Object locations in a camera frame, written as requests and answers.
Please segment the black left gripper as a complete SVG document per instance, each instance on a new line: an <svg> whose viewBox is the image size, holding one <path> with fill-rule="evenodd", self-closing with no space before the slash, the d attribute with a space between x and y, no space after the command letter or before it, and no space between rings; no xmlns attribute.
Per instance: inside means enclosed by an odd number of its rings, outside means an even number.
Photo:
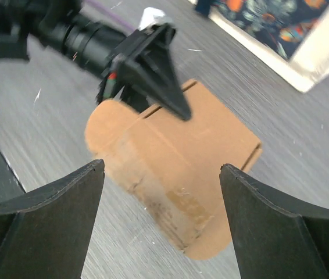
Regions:
<svg viewBox="0 0 329 279"><path fill-rule="evenodd" d="M80 68L105 81L115 74L123 84L120 100L142 113L147 98L183 121L192 117L178 81L170 44L176 33L169 24L126 35L103 22L79 14L63 25L62 53Z"/></svg>

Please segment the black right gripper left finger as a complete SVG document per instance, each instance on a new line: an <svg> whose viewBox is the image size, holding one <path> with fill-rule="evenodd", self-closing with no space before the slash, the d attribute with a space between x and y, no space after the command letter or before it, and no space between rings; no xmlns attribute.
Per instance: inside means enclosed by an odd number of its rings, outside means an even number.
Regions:
<svg viewBox="0 0 329 279"><path fill-rule="evenodd" d="M0 203L0 278L80 278L101 200L104 162Z"/></svg>

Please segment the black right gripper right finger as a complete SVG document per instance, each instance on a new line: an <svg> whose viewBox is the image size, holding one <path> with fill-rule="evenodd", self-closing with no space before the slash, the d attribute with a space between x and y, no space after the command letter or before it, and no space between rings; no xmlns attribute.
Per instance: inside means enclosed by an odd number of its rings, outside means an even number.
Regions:
<svg viewBox="0 0 329 279"><path fill-rule="evenodd" d="M329 278L329 209L231 164L221 167L220 185L242 278Z"/></svg>

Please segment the brown cardboard box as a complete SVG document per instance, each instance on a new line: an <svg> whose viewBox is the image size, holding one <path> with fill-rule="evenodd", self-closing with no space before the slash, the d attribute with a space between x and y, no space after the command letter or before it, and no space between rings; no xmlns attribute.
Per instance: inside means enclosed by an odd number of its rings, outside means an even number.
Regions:
<svg viewBox="0 0 329 279"><path fill-rule="evenodd" d="M175 248L207 260L231 241L220 169L229 163L249 171L262 143L202 83L189 80L183 89L191 120L158 105L137 113L110 99L91 113L85 141L104 160L106 174L143 204Z"/></svg>

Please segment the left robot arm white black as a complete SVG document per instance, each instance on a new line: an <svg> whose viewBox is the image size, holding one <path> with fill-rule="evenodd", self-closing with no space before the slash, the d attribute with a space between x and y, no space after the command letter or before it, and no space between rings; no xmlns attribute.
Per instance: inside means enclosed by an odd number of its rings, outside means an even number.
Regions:
<svg viewBox="0 0 329 279"><path fill-rule="evenodd" d="M192 116L170 54L176 34L159 9L146 8L130 34L95 22L81 1L0 1L0 59L28 60L34 36L101 80L96 101L118 97L138 112L150 101L182 120Z"/></svg>

